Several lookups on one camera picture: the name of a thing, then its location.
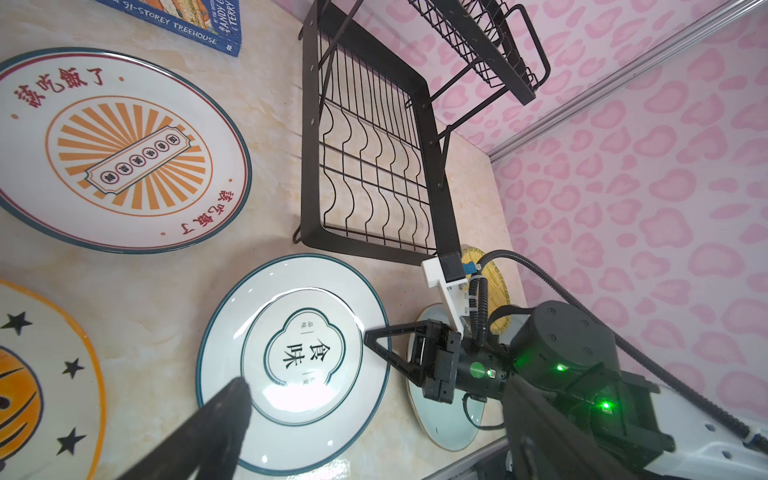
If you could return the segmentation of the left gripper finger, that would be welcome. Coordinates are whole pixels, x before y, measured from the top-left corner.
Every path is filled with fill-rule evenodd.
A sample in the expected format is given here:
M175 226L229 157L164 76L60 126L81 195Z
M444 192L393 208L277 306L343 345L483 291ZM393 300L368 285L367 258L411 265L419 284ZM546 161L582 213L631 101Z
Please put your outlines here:
M252 407L242 377L232 379L123 479L231 479Z

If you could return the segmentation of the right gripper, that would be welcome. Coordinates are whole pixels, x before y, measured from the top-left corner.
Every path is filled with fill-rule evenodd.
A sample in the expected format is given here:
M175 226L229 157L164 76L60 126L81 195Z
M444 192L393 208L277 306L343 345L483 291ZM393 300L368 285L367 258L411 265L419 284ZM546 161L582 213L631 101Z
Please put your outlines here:
M510 376L506 347L487 342L478 347L437 320L367 330L364 344L421 388L429 400L450 404L457 391L476 399L502 397Z

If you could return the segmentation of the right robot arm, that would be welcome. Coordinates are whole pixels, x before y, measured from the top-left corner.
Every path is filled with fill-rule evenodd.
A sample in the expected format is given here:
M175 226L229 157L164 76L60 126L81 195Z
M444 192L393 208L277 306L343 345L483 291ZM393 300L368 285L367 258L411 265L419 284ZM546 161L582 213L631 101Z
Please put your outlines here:
M451 404L502 398L518 378L630 470L687 479L764 479L767 457L754 441L738 446L725 423L681 410L685 398L619 368L618 344L604 326L567 303L504 305L486 323L524 317L509 343L484 346L440 316L370 330L365 345L426 400Z

